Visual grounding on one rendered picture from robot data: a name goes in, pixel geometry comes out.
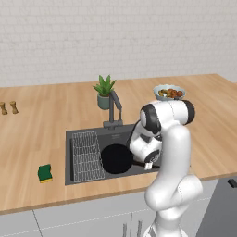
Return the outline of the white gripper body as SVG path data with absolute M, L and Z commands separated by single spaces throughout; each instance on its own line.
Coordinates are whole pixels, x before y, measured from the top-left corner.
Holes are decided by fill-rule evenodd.
M 144 160 L 144 169 L 149 170 L 152 168 L 153 164 L 157 162 L 157 160 L 160 158 L 160 154 L 151 153 L 147 156 L 147 158 Z

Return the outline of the black frying pan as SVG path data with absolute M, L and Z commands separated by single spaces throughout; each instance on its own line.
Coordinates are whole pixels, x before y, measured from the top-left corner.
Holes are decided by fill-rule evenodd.
M 101 158 L 104 171 L 112 175 L 136 175 L 159 169 L 159 166 L 153 165 L 151 169 L 145 170 L 144 164 L 134 161 L 132 152 L 125 145 L 119 143 L 104 148 Z

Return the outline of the dark grey sink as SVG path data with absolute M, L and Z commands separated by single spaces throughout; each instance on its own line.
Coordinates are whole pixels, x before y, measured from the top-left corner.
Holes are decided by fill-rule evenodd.
M 133 129 L 133 124 L 124 125 L 122 127 L 116 127 L 114 130 L 109 130 L 105 128 L 93 128 L 87 130 L 77 130 L 77 131 L 67 131 L 66 132 L 66 161 L 65 161 L 65 184 L 72 185 L 76 183 L 84 183 L 84 182 L 75 182 L 73 180 L 73 161 L 72 161 L 72 134 L 76 132 L 84 132 L 84 131 L 95 131 L 97 134 L 100 152 L 103 151 L 107 146 L 119 143 L 125 145 L 128 141 L 131 131 Z M 153 165 L 157 165 L 160 167 L 161 159 L 158 159 Z M 104 180 L 121 178 L 126 176 L 126 174 L 112 175 L 104 171 L 105 178 Z

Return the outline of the green and yellow sponge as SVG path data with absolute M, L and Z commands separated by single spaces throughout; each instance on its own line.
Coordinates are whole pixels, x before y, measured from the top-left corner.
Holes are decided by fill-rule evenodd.
M 38 168 L 38 178 L 40 183 L 48 182 L 53 179 L 50 164 L 43 165 Z

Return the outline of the dark grey tap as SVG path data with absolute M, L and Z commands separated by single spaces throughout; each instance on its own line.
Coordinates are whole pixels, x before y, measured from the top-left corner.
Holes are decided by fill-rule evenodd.
M 116 107 L 119 112 L 118 120 L 114 120 L 114 107 Z M 103 125 L 105 129 L 109 130 L 114 130 L 116 127 L 123 125 L 122 105 L 115 91 L 109 93 L 109 121 L 104 121 Z

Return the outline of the bowl of fruit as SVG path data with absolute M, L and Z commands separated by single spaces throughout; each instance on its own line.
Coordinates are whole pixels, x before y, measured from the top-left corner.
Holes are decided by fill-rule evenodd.
M 185 96 L 185 90 L 172 84 L 159 84 L 154 88 L 154 94 L 159 101 L 181 100 Z

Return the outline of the white cupboard front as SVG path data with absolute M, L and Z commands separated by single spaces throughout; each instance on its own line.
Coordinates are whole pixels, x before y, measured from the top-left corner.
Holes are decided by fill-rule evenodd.
M 0 216 L 0 237 L 43 237 L 33 211 Z
M 143 233 L 155 217 L 143 196 L 123 194 L 33 212 L 43 237 L 122 237 L 124 223 L 126 237 L 137 237 L 138 220 Z

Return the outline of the grey dishwasher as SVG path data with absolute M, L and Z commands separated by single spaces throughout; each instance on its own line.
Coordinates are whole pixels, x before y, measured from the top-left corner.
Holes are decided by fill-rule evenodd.
M 237 237 L 237 188 L 231 188 L 229 179 L 218 181 L 196 237 Z

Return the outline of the green plant in pot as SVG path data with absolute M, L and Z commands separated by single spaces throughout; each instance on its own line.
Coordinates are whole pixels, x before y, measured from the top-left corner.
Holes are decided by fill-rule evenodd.
M 109 94 L 113 91 L 114 84 L 115 81 L 112 81 L 110 76 L 106 79 L 99 76 L 99 82 L 94 86 L 97 91 L 97 104 L 103 110 L 109 109 Z

